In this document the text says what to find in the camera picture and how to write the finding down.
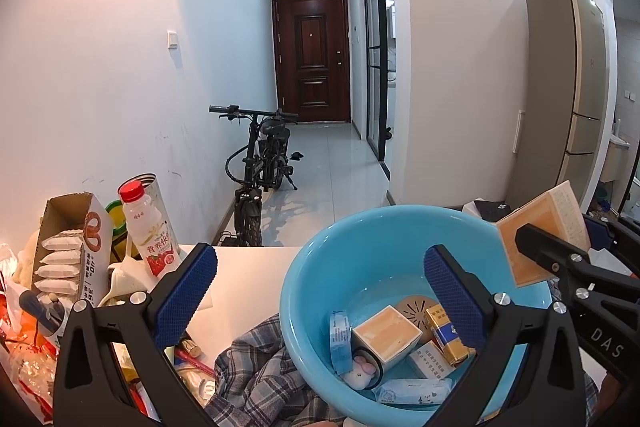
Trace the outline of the brown round vented disc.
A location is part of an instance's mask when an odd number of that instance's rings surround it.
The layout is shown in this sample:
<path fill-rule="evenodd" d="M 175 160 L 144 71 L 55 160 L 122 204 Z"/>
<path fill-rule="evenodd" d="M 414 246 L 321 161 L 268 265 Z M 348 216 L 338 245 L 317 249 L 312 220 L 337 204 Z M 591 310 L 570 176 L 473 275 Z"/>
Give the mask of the brown round vented disc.
<path fill-rule="evenodd" d="M 395 308 L 418 329 L 426 333 L 430 330 L 427 321 L 427 310 L 436 305 L 437 301 L 423 295 L 408 296 L 396 303 Z"/>

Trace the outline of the gold blue cigarette pack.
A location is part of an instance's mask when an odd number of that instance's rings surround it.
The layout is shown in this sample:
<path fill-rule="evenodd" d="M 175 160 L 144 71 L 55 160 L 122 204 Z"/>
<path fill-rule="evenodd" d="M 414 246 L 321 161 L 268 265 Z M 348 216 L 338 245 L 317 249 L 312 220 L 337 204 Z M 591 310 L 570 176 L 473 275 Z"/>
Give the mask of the gold blue cigarette pack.
<path fill-rule="evenodd" d="M 434 341 L 449 365 L 459 366 L 473 354 L 473 350 L 462 343 L 457 329 L 439 303 L 426 309 L 424 322 L 428 339 Z"/>

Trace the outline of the red cap yogurt bottle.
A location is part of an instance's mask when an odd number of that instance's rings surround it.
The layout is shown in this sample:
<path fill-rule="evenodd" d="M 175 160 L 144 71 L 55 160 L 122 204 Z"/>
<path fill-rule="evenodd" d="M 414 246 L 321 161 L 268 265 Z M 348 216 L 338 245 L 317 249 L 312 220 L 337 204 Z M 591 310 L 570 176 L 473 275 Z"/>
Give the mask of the red cap yogurt bottle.
<path fill-rule="evenodd" d="M 140 180 L 131 180 L 119 187 L 128 236 L 149 267 L 160 280 L 178 269 L 181 263 L 180 247 L 171 232 L 169 221 L 157 208 L 152 197 L 145 192 Z"/>

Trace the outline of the pretzel snack cardboard box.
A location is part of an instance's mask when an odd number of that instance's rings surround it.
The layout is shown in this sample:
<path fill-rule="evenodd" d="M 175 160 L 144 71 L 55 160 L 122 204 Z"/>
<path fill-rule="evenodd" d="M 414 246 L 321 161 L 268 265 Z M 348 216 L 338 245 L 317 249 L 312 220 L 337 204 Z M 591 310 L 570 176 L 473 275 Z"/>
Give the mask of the pretzel snack cardboard box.
<path fill-rule="evenodd" d="M 113 220 L 91 193 L 47 201 L 37 239 L 32 290 L 94 307 L 110 289 Z"/>

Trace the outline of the black folding electric bike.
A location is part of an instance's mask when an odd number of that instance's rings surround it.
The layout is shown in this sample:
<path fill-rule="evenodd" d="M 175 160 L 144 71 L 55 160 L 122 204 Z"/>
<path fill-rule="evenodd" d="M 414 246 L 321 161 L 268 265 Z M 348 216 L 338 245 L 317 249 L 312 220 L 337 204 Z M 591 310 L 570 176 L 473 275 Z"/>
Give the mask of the black folding electric bike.
<path fill-rule="evenodd" d="M 238 184 L 234 194 L 233 228 L 234 234 L 224 233 L 222 246 L 262 247 L 262 194 L 278 191 L 286 180 L 296 190 L 293 181 L 292 161 L 300 161 L 304 155 L 288 153 L 291 130 L 289 124 L 298 123 L 298 115 L 275 112 L 261 112 L 245 109 L 237 105 L 208 108 L 228 121 L 248 120 L 248 141 L 228 157 L 224 172 Z"/>

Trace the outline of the white box on floor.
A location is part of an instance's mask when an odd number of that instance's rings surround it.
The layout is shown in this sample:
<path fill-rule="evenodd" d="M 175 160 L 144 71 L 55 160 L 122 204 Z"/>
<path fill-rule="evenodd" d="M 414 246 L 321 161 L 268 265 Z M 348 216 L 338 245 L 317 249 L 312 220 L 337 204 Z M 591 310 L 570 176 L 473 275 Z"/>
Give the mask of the white box on floor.
<path fill-rule="evenodd" d="M 505 202 L 491 202 L 485 199 L 475 199 L 464 204 L 462 211 L 470 216 L 487 222 L 496 223 L 512 212 Z"/>

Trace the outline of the dark cap small bottle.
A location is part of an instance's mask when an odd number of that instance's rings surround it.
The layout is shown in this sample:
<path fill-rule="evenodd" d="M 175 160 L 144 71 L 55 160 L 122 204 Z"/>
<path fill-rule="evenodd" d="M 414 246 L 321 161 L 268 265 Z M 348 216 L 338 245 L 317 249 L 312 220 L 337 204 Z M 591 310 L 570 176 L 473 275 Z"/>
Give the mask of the dark cap small bottle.
<path fill-rule="evenodd" d="M 58 300 L 42 303 L 32 291 L 23 291 L 18 303 L 23 311 L 35 317 L 48 335 L 55 334 L 63 325 L 66 311 Z"/>

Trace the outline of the blue tissue pack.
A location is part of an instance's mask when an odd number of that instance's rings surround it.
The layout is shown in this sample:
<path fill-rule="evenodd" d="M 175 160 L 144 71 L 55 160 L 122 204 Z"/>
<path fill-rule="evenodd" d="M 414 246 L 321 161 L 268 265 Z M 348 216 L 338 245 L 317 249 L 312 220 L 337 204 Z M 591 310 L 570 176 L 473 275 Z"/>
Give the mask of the blue tissue pack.
<path fill-rule="evenodd" d="M 373 394 L 377 403 L 428 407 L 442 404 L 453 387 L 450 378 L 392 379 L 376 387 Z"/>

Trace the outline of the black framed glass door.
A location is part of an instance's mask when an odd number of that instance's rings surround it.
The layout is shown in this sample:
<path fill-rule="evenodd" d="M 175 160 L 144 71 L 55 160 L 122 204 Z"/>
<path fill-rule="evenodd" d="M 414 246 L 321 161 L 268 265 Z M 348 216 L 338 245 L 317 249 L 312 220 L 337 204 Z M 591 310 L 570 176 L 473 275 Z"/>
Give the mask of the black framed glass door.
<path fill-rule="evenodd" d="M 386 0 L 364 0 L 367 54 L 367 141 L 378 162 L 387 141 L 388 42 Z"/>

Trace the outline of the white wall switch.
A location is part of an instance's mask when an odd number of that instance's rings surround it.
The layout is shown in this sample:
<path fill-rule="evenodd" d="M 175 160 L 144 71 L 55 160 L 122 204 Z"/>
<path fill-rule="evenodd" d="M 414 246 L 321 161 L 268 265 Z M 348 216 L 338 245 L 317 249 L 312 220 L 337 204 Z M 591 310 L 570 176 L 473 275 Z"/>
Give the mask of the white wall switch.
<path fill-rule="evenodd" d="M 178 35 L 175 31 L 173 30 L 168 30 L 167 31 L 167 47 L 170 50 L 175 50 L 178 48 L 179 45 L 179 41 L 178 41 Z"/>

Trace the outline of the tan square box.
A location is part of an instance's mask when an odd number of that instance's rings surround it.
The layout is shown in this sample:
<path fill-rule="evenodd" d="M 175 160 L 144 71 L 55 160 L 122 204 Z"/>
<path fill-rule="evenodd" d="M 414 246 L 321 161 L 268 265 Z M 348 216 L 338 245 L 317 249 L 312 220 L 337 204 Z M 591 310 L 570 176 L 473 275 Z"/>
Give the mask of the tan square box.
<path fill-rule="evenodd" d="M 396 308 L 387 306 L 356 326 L 352 335 L 356 346 L 368 349 L 387 372 L 418 345 L 423 333 Z"/>

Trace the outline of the dark red entrance door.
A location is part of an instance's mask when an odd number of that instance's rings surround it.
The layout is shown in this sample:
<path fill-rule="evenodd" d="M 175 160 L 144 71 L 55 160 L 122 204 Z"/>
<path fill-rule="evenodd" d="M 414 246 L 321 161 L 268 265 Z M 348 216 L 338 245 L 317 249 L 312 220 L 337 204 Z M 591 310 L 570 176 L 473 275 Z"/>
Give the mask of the dark red entrance door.
<path fill-rule="evenodd" d="M 272 0 L 278 105 L 301 122 L 350 119 L 347 0 Z"/>

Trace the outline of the blue tape roll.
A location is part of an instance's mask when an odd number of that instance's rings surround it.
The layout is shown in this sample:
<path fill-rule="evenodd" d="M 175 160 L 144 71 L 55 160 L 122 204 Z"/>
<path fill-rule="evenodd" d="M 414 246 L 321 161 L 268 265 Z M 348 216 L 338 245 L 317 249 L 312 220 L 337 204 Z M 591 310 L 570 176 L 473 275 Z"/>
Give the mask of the blue tape roll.
<path fill-rule="evenodd" d="M 330 358 L 334 372 L 342 376 L 352 370 L 352 325 L 345 311 L 335 311 L 329 321 Z"/>

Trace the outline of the tan book box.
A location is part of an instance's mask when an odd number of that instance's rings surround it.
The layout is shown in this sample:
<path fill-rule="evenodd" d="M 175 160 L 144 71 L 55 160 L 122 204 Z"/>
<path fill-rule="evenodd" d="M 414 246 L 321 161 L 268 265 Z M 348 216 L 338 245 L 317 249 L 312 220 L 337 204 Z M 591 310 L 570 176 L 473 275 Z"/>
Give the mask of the tan book box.
<path fill-rule="evenodd" d="M 537 284 L 552 277 L 549 269 L 541 268 L 516 246 L 516 232 L 524 225 L 533 225 L 585 253 L 591 248 L 584 216 L 573 187 L 570 181 L 564 181 L 496 223 L 516 287 Z"/>

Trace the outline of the plaid blue grey cloth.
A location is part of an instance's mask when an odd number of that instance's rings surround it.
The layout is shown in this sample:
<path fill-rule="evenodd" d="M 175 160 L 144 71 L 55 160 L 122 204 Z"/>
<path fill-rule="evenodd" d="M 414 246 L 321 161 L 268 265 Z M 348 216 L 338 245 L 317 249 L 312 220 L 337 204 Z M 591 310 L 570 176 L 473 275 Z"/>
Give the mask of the plaid blue grey cloth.
<path fill-rule="evenodd" d="M 341 426 L 346 419 L 296 369 L 277 315 L 235 338 L 215 372 L 217 389 L 204 410 L 218 426 Z"/>

